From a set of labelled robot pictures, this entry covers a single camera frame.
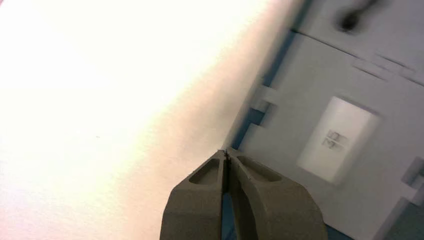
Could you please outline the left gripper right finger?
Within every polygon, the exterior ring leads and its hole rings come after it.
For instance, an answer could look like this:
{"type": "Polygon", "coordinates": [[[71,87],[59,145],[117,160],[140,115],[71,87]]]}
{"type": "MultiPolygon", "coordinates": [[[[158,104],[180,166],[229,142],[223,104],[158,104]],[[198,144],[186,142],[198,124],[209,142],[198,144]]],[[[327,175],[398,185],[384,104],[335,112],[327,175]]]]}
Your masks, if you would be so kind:
{"type": "Polygon", "coordinates": [[[227,152],[237,239],[328,239],[322,212],[301,184],[238,150],[227,152]]]}

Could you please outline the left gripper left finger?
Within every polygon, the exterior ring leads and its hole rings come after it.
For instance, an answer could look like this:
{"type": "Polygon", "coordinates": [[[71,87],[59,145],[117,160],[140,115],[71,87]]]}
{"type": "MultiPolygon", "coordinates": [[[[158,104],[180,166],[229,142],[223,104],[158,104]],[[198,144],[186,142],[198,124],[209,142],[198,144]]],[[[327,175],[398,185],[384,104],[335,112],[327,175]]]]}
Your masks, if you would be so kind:
{"type": "Polygon", "coordinates": [[[218,150],[170,192],[161,240],[219,240],[226,153],[218,150]]]}

